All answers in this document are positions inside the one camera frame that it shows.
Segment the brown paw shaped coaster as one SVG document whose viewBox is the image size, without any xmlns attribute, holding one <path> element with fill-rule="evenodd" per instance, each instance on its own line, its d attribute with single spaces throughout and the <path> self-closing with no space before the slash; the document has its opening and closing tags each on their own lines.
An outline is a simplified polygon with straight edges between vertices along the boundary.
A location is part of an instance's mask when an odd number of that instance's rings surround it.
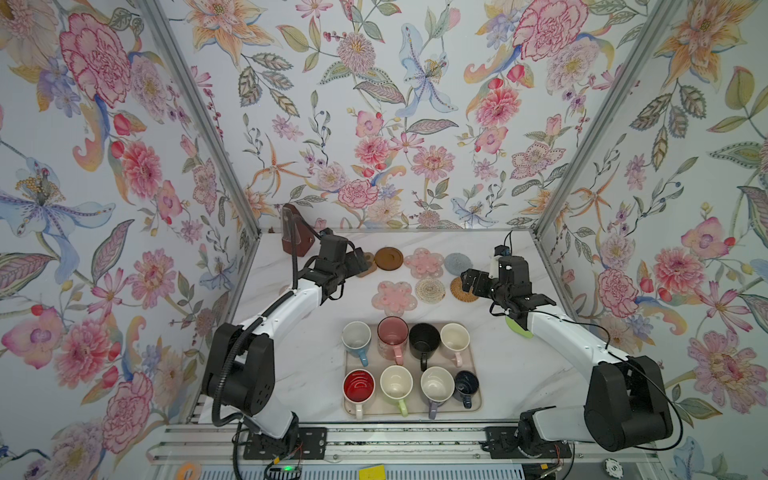
<svg viewBox="0 0 768 480">
<path fill-rule="evenodd" d="M 364 253 L 364 260 L 366 262 L 367 268 L 363 272 L 357 274 L 357 277 L 359 277 L 359 278 L 364 278 L 364 277 L 372 274 L 373 272 L 375 272 L 378 269 L 378 266 L 377 266 L 377 264 L 375 262 L 375 255 L 373 253 L 365 252 Z"/>
</svg>

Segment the woven rattan round coaster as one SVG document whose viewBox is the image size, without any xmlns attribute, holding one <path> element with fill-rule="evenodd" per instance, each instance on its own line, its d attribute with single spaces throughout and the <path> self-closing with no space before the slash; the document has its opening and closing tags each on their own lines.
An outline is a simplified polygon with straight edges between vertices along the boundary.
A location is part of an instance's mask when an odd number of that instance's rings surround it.
<svg viewBox="0 0 768 480">
<path fill-rule="evenodd" d="M 472 303 L 478 300 L 478 296 L 474 295 L 471 291 L 467 292 L 463 290 L 462 280 L 459 277 L 456 277 L 451 281 L 450 292 L 461 302 Z"/>
</svg>

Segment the grey blue round coaster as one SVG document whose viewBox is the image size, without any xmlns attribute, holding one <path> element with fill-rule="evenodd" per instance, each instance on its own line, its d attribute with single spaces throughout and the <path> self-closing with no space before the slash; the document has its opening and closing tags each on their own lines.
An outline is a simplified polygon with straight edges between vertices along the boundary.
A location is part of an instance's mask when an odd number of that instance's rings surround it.
<svg viewBox="0 0 768 480">
<path fill-rule="evenodd" d="M 462 253 L 451 253 L 444 258 L 444 268 L 453 276 L 459 277 L 463 272 L 473 268 L 471 259 Z"/>
</svg>

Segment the brown round wooden coaster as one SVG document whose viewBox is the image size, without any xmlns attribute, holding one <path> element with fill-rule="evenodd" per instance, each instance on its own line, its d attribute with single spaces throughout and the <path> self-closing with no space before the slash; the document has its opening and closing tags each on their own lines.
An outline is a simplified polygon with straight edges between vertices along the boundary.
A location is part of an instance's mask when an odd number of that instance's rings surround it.
<svg viewBox="0 0 768 480">
<path fill-rule="evenodd" d="M 383 247 L 374 254 L 374 262 L 379 269 L 394 271 L 403 265 L 404 256 L 395 247 Z"/>
</svg>

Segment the white embroidered round coaster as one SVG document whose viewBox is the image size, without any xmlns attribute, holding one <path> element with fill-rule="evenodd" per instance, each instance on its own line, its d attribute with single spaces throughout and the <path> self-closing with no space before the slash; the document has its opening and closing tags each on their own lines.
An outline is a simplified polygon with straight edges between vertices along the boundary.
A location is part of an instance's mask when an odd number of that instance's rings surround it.
<svg viewBox="0 0 768 480">
<path fill-rule="evenodd" d="M 423 303 L 434 305 L 441 302 L 446 295 L 443 283 L 434 278 L 420 280 L 415 286 L 415 295 Z"/>
</svg>

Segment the pink flower coaster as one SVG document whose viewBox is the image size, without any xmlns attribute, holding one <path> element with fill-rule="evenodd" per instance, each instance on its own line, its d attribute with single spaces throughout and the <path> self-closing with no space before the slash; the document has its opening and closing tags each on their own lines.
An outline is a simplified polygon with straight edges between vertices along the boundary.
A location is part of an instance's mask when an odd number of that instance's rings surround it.
<svg viewBox="0 0 768 480">
<path fill-rule="evenodd" d="M 418 280 L 440 278 L 444 274 L 444 257 L 426 248 L 417 248 L 411 255 L 406 256 L 403 265 L 410 270 L 412 277 Z"/>
<path fill-rule="evenodd" d="M 371 305 L 388 316 L 401 317 L 405 312 L 416 309 L 418 299 L 410 283 L 382 281 L 377 286 Z"/>
</svg>

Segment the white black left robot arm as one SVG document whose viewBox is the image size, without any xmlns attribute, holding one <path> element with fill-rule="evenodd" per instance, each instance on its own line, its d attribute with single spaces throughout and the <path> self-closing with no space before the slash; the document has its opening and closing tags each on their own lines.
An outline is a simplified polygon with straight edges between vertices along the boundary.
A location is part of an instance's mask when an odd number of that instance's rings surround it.
<svg viewBox="0 0 768 480">
<path fill-rule="evenodd" d="M 291 254 L 292 285 L 244 324 L 223 324 L 212 339 L 201 391 L 212 400 L 216 427 L 238 423 L 250 432 L 292 444 L 298 415 L 275 396 L 275 347 L 301 320 L 340 297 L 346 281 L 368 269 L 363 250 L 324 230 L 319 254 L 298 267 Z"/>
</svg>

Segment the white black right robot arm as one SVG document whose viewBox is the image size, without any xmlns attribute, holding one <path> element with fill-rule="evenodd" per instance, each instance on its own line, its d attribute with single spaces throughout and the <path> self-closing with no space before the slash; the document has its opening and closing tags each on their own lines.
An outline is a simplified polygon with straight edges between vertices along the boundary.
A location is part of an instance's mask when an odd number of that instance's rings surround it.
<svg viewBox="0 0 768 480">
<path fill-rule="evenodd" d="M 494 272 L 462 272 L 463 291 L 490 300 L 492 316 L 548 344 L 588 382 L 581 406 L 523 412 L 515 432 L 518 448 L 537 455 L 560 442 L 588 442 L 609 452 L 654 451 L 658 441 L 682 432 L 683 421 L 662 387 L 654 360 L 611 346 L 609 334 L 588 330 L 553 299 L 534 292 L 523 257 L 497 256 L 492 264 Z"/>
</svg>

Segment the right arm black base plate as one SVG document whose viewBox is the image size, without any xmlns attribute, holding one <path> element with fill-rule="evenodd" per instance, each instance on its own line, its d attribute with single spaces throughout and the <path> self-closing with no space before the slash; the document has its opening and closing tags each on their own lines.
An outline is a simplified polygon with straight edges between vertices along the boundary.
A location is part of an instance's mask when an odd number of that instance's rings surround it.
<svg viewBox="0 0 768 480">
<path fill-rule="evenodd" d="M 484 433 L 481 448 L 495 460 L 569 460 L 573 457 L 568 442 L 543 440 L 537 433 L 528 430 L 519 433 L 516 426 L 490 426 L 484 429 Z"/>
</svg>

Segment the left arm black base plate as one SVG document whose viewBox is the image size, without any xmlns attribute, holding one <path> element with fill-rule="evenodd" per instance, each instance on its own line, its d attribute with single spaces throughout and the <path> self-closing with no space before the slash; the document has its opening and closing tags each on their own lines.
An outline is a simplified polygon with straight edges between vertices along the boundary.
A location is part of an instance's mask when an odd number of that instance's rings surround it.
<svg viewBox="0 0 768 480">
<path fill-rule="evenodd" d="M 251 431 L 240 441 L 245 460 L 271 461 L 275 458 L 323 460 L 328 430 L 324 427 L 290 427 L 280 439 Z"/>
</svg>

